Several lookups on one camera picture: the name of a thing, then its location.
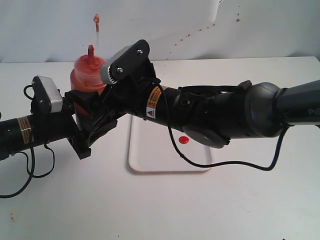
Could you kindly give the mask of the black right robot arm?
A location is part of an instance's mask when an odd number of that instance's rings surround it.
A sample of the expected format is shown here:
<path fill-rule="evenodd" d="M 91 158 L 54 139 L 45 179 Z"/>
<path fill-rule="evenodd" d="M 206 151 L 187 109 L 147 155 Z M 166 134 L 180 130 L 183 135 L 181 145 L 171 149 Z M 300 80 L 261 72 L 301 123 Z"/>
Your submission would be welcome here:
<path fill-rule="evenodd" d="M 164 87 L 148 57 L 119 57 L 101 69 L 108 81 L 83 124 L 89 141 L 130 114 L 223 148 L 232 139 L 282 138 L 289 127 L 320 124 L 320 83 L 290 88 L 269 82 Z"/>

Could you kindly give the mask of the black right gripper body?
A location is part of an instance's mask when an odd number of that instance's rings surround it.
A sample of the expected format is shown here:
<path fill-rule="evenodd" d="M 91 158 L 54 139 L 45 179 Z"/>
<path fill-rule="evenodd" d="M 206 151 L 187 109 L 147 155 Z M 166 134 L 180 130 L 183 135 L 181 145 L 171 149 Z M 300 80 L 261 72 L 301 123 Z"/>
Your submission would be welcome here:
<path fill-rule="evenodd" d="M 90 127 L 87 143 L 92 145 L 100 137 L 117 127 L 118 119 L 136 112 L 147 79 L 156 78 L 153 63 L 147 58 L 132 73 L 114 85 L 108 85 L 90 103 Z"/>

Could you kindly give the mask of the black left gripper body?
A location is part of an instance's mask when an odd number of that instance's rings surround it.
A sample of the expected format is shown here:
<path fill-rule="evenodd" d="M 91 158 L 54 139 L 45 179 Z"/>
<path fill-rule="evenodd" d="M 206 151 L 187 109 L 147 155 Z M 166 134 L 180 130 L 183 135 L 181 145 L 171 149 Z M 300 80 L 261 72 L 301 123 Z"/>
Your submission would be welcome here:
<path fill-rule="evenodd" d="M 45 98 L 35 92 L 32 100 L 33 145 L 40 146 L 67 139 L 80 159 L 89 157 L 91 148 L 87 146 L 73 118 L 71 105 L 63 102 L 62 110 L 56 113 L 44 113 L 41 110 L 44 105 Z"/>

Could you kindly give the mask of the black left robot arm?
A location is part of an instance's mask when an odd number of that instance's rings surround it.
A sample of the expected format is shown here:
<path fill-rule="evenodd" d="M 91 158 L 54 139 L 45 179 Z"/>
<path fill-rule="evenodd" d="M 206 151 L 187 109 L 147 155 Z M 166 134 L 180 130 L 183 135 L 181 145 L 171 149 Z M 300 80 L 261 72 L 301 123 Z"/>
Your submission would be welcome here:
<path fill-rule="evenodd" d="M 66 92 L 62 98 L 62 110 L 49 114 L 41 112 L 35 96 L 24 93 L 31 100 L 31 115 L 0 122 L 0 159 L 5 160 L 30 146 L 37 147 L 61 139 L 68 140 L 81 160 L 89 157 L 91 148 L 73 118 L 74 93 L 74 90 Z"/>

